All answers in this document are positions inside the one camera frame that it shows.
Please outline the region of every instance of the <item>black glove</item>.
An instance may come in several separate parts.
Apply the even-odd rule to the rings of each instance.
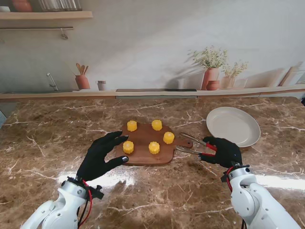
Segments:
[[[92,143],[85,159],[77,170],[76,175],[78,179],[81,178],[85,181],[94,180],[128,161],[128,157],[120,156],[107,163],[105,162],[107,153],[128,139],[128,136],[121,136],[121,134],[122,131],[108,133]]]
[[[230,168],[236,163],[243,165],[242,154],[235,143],[218,137],[205,137],[203,141],[216,146],[217,152],[215,156],[199,156],[200,160],[211,164],[220,164],[225,168]]]

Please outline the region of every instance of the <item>metal tongs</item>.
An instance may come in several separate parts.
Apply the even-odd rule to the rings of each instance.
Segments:
[[[215,146],[213,146],[209,143],[206,143],[202,140],[198,140],[197,138],[195,138],[194,136],[192,136],[190,134],[181,132],[180,135],[182,135],[184,137],[187,137],[187,138],[189,138],[189,139],[191,139],[195,142],[198,142],[199,144],[204,145],[205,147],[208,147],[215,152],[217,151],[217,148]],[[215,154],[206,154],[206,153],[202,153],[202,152],[198,152],[198,151],[195,151],[195,150],[188,149],[188,148],[183,147],[183,146],[176,146],[176,149],[178,149],[178,150],[180,150],[181,152],[184,152],[184,153],[195,154],[195,155],[199,155],[199,156],[215,156]]]

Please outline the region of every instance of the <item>wooden spoon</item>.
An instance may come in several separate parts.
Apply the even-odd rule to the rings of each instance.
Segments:
[[[79,63],[76,63],[76,67],[77,67],[78,71],[80,71],[80,74],[81,74],[81,65]]]
[[[84,71],[85,71],[85,65],[81,66],[81,74],[84,75]]]
[[[88,70],[88,67],[89,67],[89,66],[86,67],[85,72],[84,72],[84,75],[86,74],[86,72],[87,72],[87,70]]]

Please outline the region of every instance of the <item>shelf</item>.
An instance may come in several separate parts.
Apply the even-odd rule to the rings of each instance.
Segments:
[[[78,92],[57,92],[44,94],[0,94],[1,102],[19,102],[31,99],[101,99],[101,98],[116,98],[116,97],[135,97],[135,96],[215,96],[215,97],[240,97],[261,94],[279,94],[291,92],[305,92],[304,84],[296,84],[293,86],[282,87],[261,87],[261,88],[244,88],[240,90],[216,90],[216,91],[197,91],[197,92],[160,92],[160,91],[137,91],[137,92],[116,92],[112,91],[90,91],[80,90]]]
[[[91,11],[44,12],[44,13],[0,13],[0,20],[61,20],[93,18]]]

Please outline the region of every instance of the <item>wooden cutting board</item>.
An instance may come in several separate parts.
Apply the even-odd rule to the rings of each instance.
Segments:
[[[193,143],[187,138],[179,138],[177,133],[174,133],[171,128],[163,125],[162,130],[155,131],[151,124],[137,123],[138,129],[130,132],[127,130],[127,123],[123,125],[122,135],[129,135],[128,141],[132,141],[134,150],[131,154],[126,154],[123,151],[123,144],[116,149],[116,157],[128,156],[129,161],[124,165],[129,166],[160,166],[171,162],[173,159],[173,151],[175,146],[184,146],[191,148]],[[165,132],[172,132],[175,134],[175,139],[172,144],[166,144],[163,141]],[[160,145],[160,152],[158,154],[151,154],[148,149],[150,142],[157,142]]]

